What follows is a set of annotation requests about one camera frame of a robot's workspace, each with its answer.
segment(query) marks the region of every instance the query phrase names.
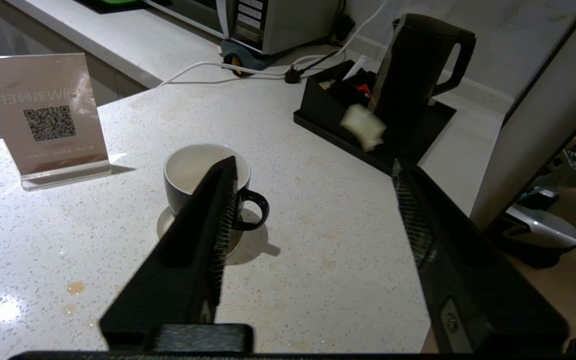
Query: mug handle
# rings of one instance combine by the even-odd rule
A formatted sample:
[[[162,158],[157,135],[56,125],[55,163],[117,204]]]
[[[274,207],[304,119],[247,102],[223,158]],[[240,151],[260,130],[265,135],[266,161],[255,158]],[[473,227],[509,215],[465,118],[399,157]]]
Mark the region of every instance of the mug handle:
[[[261,209],[261,219],[258,223],[237,221],[237,223],[232,227],[234,230],[250,231],[260,228],[268,219],[268,213],[270,212],[270,205],[268,205],[268,200],[261,194],[254,191],[250,191],[246,187],[239,191],[241,196],[241,202],[252,201]]]

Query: kettle handle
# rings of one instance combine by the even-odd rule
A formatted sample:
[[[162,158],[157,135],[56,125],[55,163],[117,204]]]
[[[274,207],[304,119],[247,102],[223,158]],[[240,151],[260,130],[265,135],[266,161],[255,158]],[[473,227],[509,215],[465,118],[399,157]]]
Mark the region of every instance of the kettle handle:
[[[466,68],[468,68],[468,63],[471,62],[471,57],[473,56],[473,50],[475,50],[475,34],[470,31],[462,30],[457,36],[457,41],[455,43],[459,44],[461,48],[459,49],[459,56],[457,57],[457,62],[454,64],[452,69],[452,75],[450,79],[441,84],[437,84],[432,91],[432,96],[439,95],[442,92],[449,91],[456,88],[461,82],[464,74],[466,73]]]

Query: microwave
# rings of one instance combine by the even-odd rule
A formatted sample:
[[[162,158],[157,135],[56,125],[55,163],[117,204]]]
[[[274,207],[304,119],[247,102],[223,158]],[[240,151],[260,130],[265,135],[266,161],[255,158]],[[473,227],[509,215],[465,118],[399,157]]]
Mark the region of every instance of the microwave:
[[[254,53],[273,55],[332,33],[339,0],[143,0]]]

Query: qr code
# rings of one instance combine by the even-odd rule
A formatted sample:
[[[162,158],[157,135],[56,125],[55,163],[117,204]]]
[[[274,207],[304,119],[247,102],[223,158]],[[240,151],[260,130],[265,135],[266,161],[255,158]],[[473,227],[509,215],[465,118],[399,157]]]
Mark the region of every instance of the qr code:
[[[77,135],[68,105],[23,110],[34,141],[50,141]]]

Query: stain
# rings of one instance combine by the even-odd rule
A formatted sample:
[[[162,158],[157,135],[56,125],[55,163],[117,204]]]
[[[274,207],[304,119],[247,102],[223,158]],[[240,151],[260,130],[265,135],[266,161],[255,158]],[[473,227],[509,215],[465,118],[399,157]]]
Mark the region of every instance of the stain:
[[[288,346],[302,353],[312,353],[313,344],[306,341],[288,341]]]
[[[78,296],[79,294],[84,292],[84,290],[86,290],[86,284],[84,284],[83,281],[73,281],[70,284],[68,284],[68,287],[66,289],[71,294],[71,296]]]
[[[274,328],[268,328],[266,331],[267,336],[270,337],[270,339],[272,339],[274,342],[279,341],[279,331],[274,330]]]
[[[274,302],[274,305],[272,305],[272,309],[274,310],[281,310],[281,309],[286,309],[288,305],[286,305],[285,301],[283,300],[277,300]]]
[[[295,239],[295,234],[292,232],[286,232],[285,230],[281,231],[281,240],[284,242],[291,242]]]
[[[337,239],[337,237],[336,237],[332,232],[330,232],[330,231],[324,232],[324,233],[321,235],[321,237],[322,237],[323,239],[326,239],[326,240],[330,241],[330,242],[334,242],[334,241]]]
[[[335,267],[335,265],[333,264],[333,262],[329,258],[327,258],[325,256],[321,257],[321,268],[322,269],[332,270],[334,267]]]
[[[306,215],[299,215],[298,219],[304,225],[310,225],[313,223],[313,220]]]
[[[264,341],[259,344],[259,353],[272,353],[273,346],[270,341]]]
[[[315,155],[309,155],[307,164],[309,166],[323,166],[325,162]]]
[[[75,316],[75,313],[77,312],[77,305],[74,303],[67,303],[64,305],[64,307],[61,308],[61,312],[67,317],[71,318]]]

